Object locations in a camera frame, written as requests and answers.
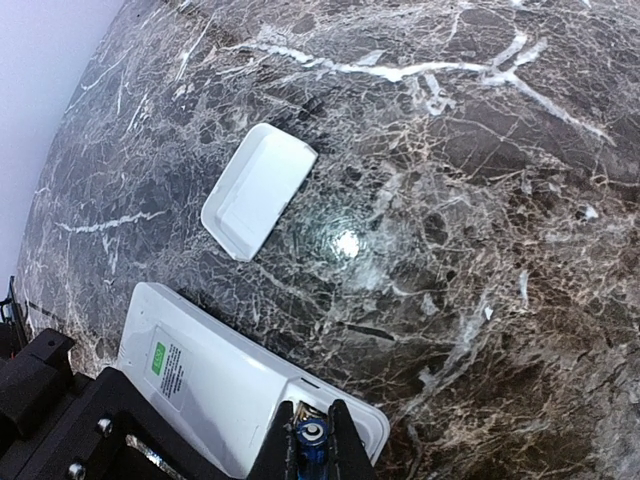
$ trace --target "screw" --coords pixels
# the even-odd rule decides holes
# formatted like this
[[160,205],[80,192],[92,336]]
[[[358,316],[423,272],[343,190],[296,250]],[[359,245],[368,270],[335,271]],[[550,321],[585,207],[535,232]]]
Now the screw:
[[109,418],[101,418],[98,421],[98,431],[104,438],[107,438],[113,432],[113,422]]
[[69,465],[67,476],[71,480],[84,480],[87,476],[87,469],[79,462],[72,463]]

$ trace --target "marble table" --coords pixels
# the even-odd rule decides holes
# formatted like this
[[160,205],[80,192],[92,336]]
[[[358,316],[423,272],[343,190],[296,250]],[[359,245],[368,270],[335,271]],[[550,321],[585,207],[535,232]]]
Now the marble table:
[[[640,3],[129,1],[17,279],[112,365],[164,283],[381,408],[380,478],[640,478]],[[254,261],[200,224],[269,122],[318,161]]]

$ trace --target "label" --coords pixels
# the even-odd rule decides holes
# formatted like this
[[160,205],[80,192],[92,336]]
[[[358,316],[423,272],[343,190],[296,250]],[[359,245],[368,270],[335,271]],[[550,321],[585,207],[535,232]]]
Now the label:
[[156,327],[145,378],[177,410],[182,409],[192,365],[191,352]]

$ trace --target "green sticker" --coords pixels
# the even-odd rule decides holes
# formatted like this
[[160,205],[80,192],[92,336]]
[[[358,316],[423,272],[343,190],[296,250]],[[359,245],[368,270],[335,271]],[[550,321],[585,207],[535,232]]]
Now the green sticker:
[[156,375],[160,375],[160,370],[162,370],[164,352],[166,352],[166,348],[164,348],[164,345],[158,342],[158,344],[156,345],[156,353],[153,355],[153,363],[151,364],[151,370]]

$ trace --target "white floor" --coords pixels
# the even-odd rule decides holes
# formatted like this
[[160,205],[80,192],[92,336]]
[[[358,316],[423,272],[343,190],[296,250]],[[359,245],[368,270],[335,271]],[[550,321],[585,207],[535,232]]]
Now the white floor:
[[0,0],[0,296],[58,123],[122,3]]

